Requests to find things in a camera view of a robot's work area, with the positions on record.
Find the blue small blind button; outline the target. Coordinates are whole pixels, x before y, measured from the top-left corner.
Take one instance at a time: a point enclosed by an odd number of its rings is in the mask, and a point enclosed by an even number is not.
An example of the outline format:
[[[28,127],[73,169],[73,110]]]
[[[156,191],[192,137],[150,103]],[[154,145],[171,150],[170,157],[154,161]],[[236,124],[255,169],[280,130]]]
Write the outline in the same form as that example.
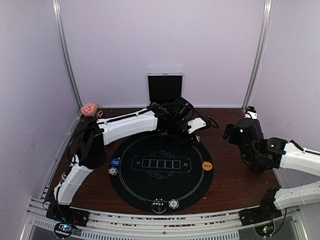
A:
[[[120,166],[121,164],[121,159],[120,158],[113,158],[111,161],[110,161],[110,165],[114,168]]]

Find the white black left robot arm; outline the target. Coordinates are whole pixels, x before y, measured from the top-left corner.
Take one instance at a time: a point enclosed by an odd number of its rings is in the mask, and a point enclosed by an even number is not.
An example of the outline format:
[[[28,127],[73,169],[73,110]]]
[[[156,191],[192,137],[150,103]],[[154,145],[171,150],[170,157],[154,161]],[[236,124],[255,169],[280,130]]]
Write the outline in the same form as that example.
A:
[[[106,161],[106,146],[119,139],[144,132],[156,131],[160,135],[173,135],[183,142],[196,140],[195,131],[207,126],[199,116],[188,120],[194,107],[183,97],[171,103],[151,103],[136,112],[121,116],[94,120],[88,119],[87,127],[81,132],[77,149],[69,170],[61,176],[59,184],[49,195],[52,213],[61,222],[72,218],[69,208],[73,197],[83,181],[93,170]]]

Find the blue white chips front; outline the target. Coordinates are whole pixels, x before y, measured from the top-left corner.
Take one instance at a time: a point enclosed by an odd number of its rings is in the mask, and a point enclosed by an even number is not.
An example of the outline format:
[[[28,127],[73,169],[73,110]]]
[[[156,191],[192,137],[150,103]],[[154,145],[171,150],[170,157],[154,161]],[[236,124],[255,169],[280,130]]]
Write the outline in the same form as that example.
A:
[[[168,206],[174,210],[180,206],[180,203],[177,199],[171,199],[168,201]]]

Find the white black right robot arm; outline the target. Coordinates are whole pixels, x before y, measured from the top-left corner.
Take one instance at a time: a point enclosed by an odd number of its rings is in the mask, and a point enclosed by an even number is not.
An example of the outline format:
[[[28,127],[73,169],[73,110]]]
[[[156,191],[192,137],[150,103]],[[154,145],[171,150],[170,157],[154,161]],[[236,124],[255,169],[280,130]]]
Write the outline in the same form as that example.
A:
[[[300,146],[294,140],[264,138],[259,120],[243,118],[227,124],[223,139],[238,146],[240,155],[254,173],[267,169],[292,169],[311,175],[320,174],[320,153]],[[269,190],[256,210],[259,220],[268,220],[277,210],[319,202],[318,181],[293,188]]]

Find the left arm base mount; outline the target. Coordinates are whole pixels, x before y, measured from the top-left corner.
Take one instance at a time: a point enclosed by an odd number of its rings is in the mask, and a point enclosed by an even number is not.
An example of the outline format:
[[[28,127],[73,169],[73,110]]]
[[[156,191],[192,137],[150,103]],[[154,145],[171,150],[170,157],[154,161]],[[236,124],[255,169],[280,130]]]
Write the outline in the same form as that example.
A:
[[[69,205],[57,204],[54,193],[51,192],[46,201],[49,201],[49,207],[46,211],[46,217],[55,221],[64,222],[73,226],[86,227],[90,213],[86,210],[70,208]]]

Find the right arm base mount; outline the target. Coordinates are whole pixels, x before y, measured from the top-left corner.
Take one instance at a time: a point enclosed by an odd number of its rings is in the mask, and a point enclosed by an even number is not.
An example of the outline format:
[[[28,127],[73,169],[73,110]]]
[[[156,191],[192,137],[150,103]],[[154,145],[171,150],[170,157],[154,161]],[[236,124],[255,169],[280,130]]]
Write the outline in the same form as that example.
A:
[[[273,188],[266,191],[259,206],[245,208],[239,211],[239,218],[242,226],[254,225],[282,216],[282,211],[277,209],[274,204],[275,195],[279,188]]]

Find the blue white chips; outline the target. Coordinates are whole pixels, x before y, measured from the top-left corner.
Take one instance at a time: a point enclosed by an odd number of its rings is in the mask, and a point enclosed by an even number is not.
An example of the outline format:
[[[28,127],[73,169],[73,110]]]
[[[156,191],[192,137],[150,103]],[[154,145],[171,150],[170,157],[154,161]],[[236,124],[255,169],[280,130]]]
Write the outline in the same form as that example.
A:
[[[174,210],[180,206],[180,203],[177,199],[171,199],[168,201],[168,206]]]
[[[109,169],[108,169],[108,174],[110,175],[110,176],[116,176],[117,174],[118,174],[118,169],[116,168],[116,167],[110,167]]]

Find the orange big blind button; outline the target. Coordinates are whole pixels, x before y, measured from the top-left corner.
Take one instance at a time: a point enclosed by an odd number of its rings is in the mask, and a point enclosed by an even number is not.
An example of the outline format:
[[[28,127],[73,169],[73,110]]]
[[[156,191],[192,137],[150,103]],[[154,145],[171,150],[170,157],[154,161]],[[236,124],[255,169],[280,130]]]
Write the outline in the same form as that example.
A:
[[[202,169],[204,171],[211,171],[211,170],[213,170],[213,164],[209,161],[204,161],[202,163]]]

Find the clear round dealer button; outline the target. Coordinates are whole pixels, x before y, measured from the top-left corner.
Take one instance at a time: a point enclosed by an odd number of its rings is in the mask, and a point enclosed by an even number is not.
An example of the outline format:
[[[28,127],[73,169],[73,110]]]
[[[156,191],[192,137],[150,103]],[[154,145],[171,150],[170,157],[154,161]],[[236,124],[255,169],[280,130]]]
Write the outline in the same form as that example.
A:
[[[156,214],[162,214],[167,210],[166,201],[163,198],[156,198],[151,203],[151,210]]]

